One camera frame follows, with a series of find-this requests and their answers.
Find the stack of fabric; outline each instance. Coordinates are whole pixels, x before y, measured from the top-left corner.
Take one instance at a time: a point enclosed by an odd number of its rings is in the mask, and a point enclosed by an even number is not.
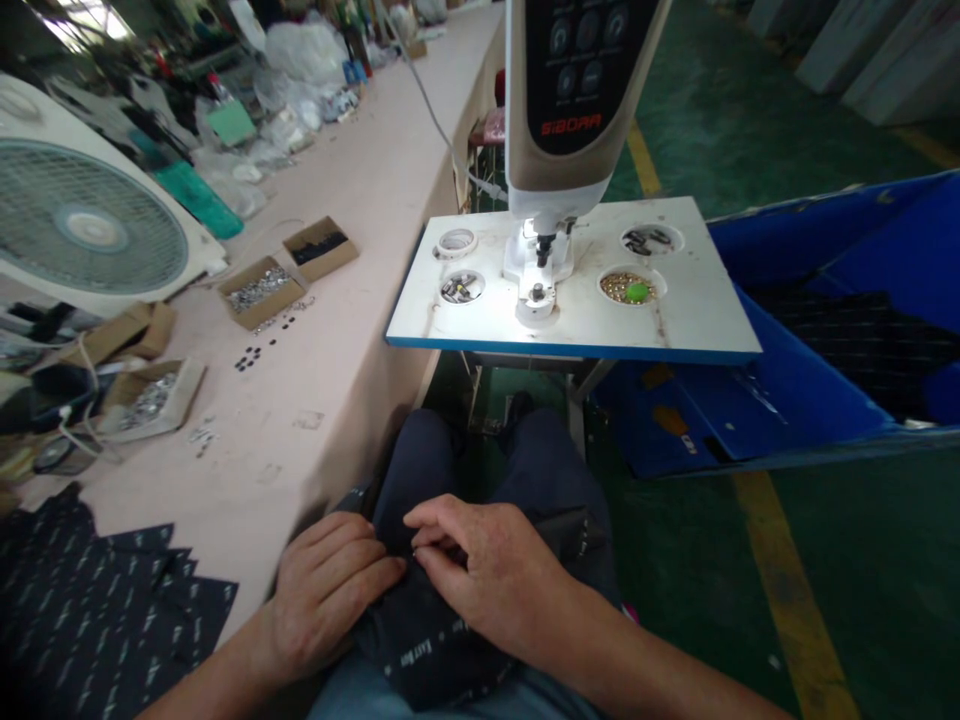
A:
[[[213,652],[237,585],[194,576],[173,525],[98,537],[79,493],[0,523],[3,705],[130,718]]]

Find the blue plastic bin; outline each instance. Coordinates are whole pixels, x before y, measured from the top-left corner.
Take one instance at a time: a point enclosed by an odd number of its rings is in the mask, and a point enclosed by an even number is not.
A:
[[[960,333],[960,174],[794,200],[709,225],[764,352],[741,368],[618,364],[595,396],[638,477],[960,444],[960,363],[925,381],[940,426],[909,429],[749,297],[786,283],[830,296],[882,290],[899,311]]]

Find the machine control panel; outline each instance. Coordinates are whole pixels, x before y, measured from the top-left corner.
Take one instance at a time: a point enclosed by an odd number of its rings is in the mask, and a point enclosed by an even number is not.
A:
[[[569,155],[609,125],[659,2],[526,3],[527,122],[541,150]]]

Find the finger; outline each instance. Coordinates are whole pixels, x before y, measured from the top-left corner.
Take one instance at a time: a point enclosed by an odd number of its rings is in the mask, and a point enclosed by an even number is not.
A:
[[[340,548],[333,557],[310,575],[310,592],[322,603],[354,575],[373,565],[387,554],[383,543],[376,540],[354,540]]]
[[[334,633],[346,634],[371,603],[392,588],[407,571],[402,558],[385,557],[364,568],[327,598],[317,612]]]
[[[319,522],[314,523],[302,533],[300,533],[296,539],[290,543],[287,548],[288,551],[298,550],[300,548],[309,547],[314,543],[318,543],[323,538],[325,538],[330,533],[334,532],[337,528],[342,527],[347,524],[360,524],[360,525],[369,525],[363,516],[358,513],[347,513],[347,512],[335,512],[330,513],[325,518]]]
[[[453,495],[441,495],[417,505],[404,515],[403,524],[409,528],[439,525],[461,547],[467,548],[469,541],[464,520],[471,509],[470,505]]]
[[[444,538],[450,538],[452,542],[456,542],[456,540],[447,535],[447,531],[439,525],[424,525],[417,531],[417,534],[413,536],[410,545],[414,548],[423,545],[435,545]]]
[[[325,538],[302,551],[306,572],[320,567],[340,550],[356,540],[375,540],[373,526],[363,523],[344,523]]]
[[[471,592],[467,571],[448,558],[443,551],[430,545],[417,548],[414,557],[426,571],[437,592],[450,607],[457,610],[458,606],[462,605],[461,598]]]

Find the round tray hole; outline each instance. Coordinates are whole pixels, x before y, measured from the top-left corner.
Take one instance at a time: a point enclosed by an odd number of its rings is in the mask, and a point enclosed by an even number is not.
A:
[[[456,260],[472,252],[476,246],[476,235],[466,228],[457,228],[440,236],[433,248],[433,256],[437,260]]]
[[[682,250],[683,234],[675,227],[660,223],[641,223],[624,230],[620,244],[631,255],[651,257]]]
[[[476,270],[457,270],[440,283],[440,297],[451,305],[468,305],[477,300],[487,281]]]
[[[643,301],[632,302],[626,297],[627,288],[637,283],[646,285],[648,293]],[[656,270],[641,265],[616,265],[607,268],[597,277],[597,291],[621,307],[643,307],[667,294],[667,281]]]

